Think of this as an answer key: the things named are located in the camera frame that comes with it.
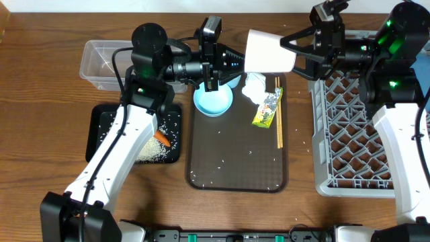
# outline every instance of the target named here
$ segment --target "wooden table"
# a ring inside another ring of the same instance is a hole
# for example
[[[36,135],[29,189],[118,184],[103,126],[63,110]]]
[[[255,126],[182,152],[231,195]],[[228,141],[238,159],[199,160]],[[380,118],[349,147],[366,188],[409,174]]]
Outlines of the wooden table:
[[[155,22],[169,37],[193,34],[209,14],[12,13],[0,44],[0,241],[40,241],[39,205],[63,193],[83,168],[91,110],[117,102],[79,77],[88,40],[129,40],[140,24]],[[244,52],[250,28],[288,35],[308,27],[308,14],[219,14],[219,41]],[[386,15],[344,15],[349,30],[377,30]],[[208,192],[185,182],[191,91],[183,106],[181,158],[171,165],[135,165],[115,218],[153,227],[287,231],[297,223],[327,227],[396,224],[394,200],[327,198],[315,190],[312,104],[307,82],[287,74],[289,184],[276,195]]]

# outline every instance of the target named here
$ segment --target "brown tray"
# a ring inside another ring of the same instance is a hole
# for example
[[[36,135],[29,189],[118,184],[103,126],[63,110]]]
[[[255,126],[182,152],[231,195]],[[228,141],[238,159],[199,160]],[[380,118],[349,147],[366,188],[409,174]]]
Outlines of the brown tray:
[[[266,77],[266,91],[274,92],[275,77],[278,76]],[[281,86],[285,87],[285,76],[279,77]],[[233,103],[219,117],[205,116],[191,101],[185,178],[195,189],[276,193],[287,185],[286,90],[282,95],[284,147],[278,149],[275,117],[270,128],[251,124],[258,105],[242,94],[245,79],[243,75],[232,90]]]

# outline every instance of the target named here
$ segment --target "chopsticks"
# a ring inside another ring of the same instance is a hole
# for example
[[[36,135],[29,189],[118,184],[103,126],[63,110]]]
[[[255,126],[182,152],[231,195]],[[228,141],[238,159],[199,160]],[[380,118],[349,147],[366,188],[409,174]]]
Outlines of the chopsticks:
[[[280,78],[275,77],[275,87],[281,87]],[[277,137],[277,148],[282,149],[284,147],[284,141],[282,138],[282,111],[281,111],[281,100],[276,108],[276,137]]]

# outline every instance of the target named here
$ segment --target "snack package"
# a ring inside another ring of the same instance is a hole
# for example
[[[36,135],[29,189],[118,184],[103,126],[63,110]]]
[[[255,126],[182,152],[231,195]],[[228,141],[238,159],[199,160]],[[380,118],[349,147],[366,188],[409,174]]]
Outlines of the snack package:
[[[254,117],[253,124],[262,127],[270,128],[271,121],[275,116],[277,105],[279,104],[284,89],[276,87],[275,93],[268,93],[268,96],[263,103],[260,104],[257,114]]]

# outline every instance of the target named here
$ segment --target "carrot piece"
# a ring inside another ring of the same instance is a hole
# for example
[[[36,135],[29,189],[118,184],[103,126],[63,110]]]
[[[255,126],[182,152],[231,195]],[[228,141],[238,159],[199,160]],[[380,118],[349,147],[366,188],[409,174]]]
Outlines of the carrot piece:
[[[163,145],[170,147],[170,142],[167,140],[167,138],[164,136],[160,130],[157,130],[154,134],[154,138],[156,138],[158,141],[160,141]]]

